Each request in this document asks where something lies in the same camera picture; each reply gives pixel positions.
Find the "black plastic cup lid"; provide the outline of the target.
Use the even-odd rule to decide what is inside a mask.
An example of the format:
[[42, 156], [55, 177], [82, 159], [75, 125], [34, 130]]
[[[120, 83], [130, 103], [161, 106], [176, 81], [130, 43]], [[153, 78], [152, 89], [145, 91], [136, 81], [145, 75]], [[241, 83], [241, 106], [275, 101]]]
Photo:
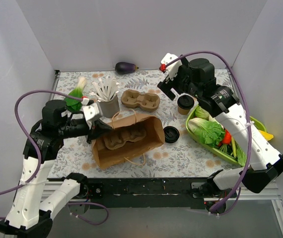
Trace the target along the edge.
[[182, 95], [177, 100], [177, 105], [181, 109], [189, 110], [194, 106], [194, 99], [189, 95]]

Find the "brown paper bag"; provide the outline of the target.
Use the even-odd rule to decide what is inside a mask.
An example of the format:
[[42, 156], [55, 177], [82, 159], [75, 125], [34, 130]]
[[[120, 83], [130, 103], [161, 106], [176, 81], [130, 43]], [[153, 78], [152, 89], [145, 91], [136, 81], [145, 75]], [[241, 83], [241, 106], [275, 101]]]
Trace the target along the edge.
[[92, 141], [92, 155], [101, 169], [124, 162], [135, 163], [136, 157], [145, 157], [146, 152], [160, 147], [165, 142], [165, 135], [161, 120], [150, 114], [133, 114], [121, 119], [116, 119], [117, 112], [108, 123], [111, 131]]

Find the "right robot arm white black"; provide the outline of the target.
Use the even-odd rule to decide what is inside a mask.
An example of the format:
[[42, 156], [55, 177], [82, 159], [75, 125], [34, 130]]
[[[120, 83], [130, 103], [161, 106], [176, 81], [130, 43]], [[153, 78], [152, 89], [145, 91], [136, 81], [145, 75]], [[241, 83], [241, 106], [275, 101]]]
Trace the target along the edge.
[[161, 60], [160, 70], [168, 72], [158, 88], [173, 100], [172, 89], [178, 94], [195, 97], [199, 105], [229, 131], [239, 147], [248, 155], [247, 172], [242, 169], [216, 172], [209, 177], [208, 193], [221, 196], [236, 182], [253, 193], [260, 193], [283, 172], [283, 154], [275, 149], [249, 121], [238, 97], [227, 86], [217, 84], [214, 65], [208, 59], [178, 59], [167, 54]]

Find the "brown paper coffee cup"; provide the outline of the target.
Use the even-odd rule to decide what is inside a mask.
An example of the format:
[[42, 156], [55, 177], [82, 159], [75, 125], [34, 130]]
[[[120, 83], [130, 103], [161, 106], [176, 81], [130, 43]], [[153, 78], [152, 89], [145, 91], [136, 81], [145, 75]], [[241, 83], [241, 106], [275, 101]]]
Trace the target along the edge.
[[182, 95], [177, 100], [178, 113], [187, 115], [190, 109], [194, 106], [194, 99], [188, 95]]

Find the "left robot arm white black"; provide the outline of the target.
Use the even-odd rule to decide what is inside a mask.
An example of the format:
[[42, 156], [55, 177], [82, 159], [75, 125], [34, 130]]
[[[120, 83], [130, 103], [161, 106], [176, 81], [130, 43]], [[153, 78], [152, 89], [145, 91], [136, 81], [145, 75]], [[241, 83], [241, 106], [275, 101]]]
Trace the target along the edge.
[[18, 238], [45, 238], [65, 205], [74, 197], [84, 198], [88, 194], [87, 177], [71, 173], [42, 200], [49, 172], [64, 140], [85, 136], [91, 141], [112, 130], [100, 119], [103, 114], [98, 103], [85, 98], [80, 104], [80, 119], [68, 114], [63, 100], [48, 101], [42, 108], [42, 118], [32, 127], [26, 141], [19, 189], [10, 212], [0, 221], [0, 233]]

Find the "brown pulp cup carrier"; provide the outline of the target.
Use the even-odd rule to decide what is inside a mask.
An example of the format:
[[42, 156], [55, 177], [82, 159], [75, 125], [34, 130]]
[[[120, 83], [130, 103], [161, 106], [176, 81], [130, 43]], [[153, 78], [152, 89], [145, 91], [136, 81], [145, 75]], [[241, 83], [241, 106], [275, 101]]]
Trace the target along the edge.
[[128, 89], [123, 92], [121, 102], [127, 108], [140, 108], [141, 110], [154, 112], [160, 104], [160, 97], [154, 93], [141, 93]]

